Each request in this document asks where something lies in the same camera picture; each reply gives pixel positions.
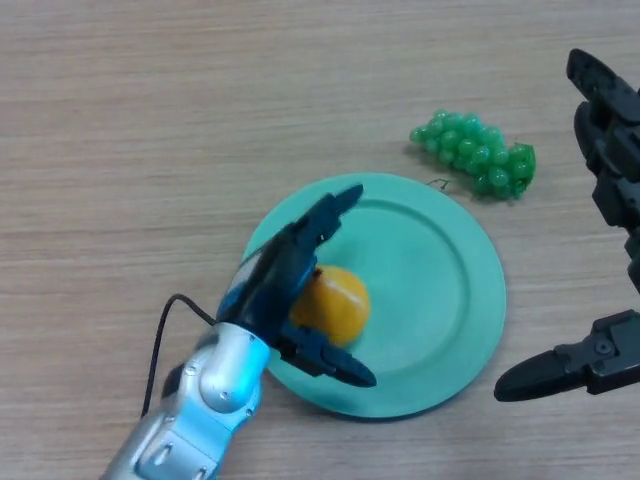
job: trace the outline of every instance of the green plate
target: green plate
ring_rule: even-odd
[[[450,399],[489,362],[505,321],[504,273],[491,240],[464,208],[434,188],[380,173],[327,178],[294,193],[260,223],[245,256],[322,195],[356,182],[364,195],[320,247],[318,260],[349,269],[367,286],[371,317],[350,350],[378,385],[313,378],[277,354],[269,370],[321,408],[404,417]]]

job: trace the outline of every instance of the wire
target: wire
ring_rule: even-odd
[[[158,367],[158,356],[160,354],[160,343],[162,342],[162,332],[164,331],[165,323],[167,323],[167,317],[169,316],[169,311],[171,307],[176,301],[181,301],[187,307],[189,307],[193,313],[198,315],[202,320],[207,322],[209,325],[213,325],[216,323],[215,318],[210,316],[207,312],[205,312],[202,308],[200,308],[196,302],[191,300],[186,295],[181,293],[176,293],[167,300],[167,303],[162,310],[162,315],[160,315],[160,321],[158,322],[158,330],[156,331],[156,339],[153,344],[153,353],[151,354],[151,362],[149,363],[149,376],[147,378],[147,389],[144,394],[144,401],[142,402],[142,414],[140,418],[144,417],[149,412],[149,406],[151,405],[151,395],[153,394],[153,383],[156,377],[156,368]]]

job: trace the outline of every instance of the yellow fruit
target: yellow fruit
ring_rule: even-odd
[[[340,267],[318,266],[291,310],[297,326],[317,328],[339,347],[353,342],[364,329],[371,304],[364,283]]]

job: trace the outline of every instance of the wooden table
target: wooden table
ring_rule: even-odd
[[[213,311],[253,228],[343,172],[429,181],[440,107],[536,146],[514,205],[451,195],[504,262],[480,378],[413,420],[319,415],[267,380],[223,479],[637,479],[640,388],[504,405],[498,376],[633,308],[624,234],[590,199],[572,47],[640,86],[636,0],[0,1],[0,478],[98,478],[137,420],[160,309]],[[177,308],[162,377],[203,332]]]

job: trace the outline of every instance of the grape bunch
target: grape bunch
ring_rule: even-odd
[[[438,110],[429,123],[411,131],[409,140],[444,166],[471,175],[478,196],[519,198],[535,175],[533,147],[507,147],[502,132],[473,113]]]

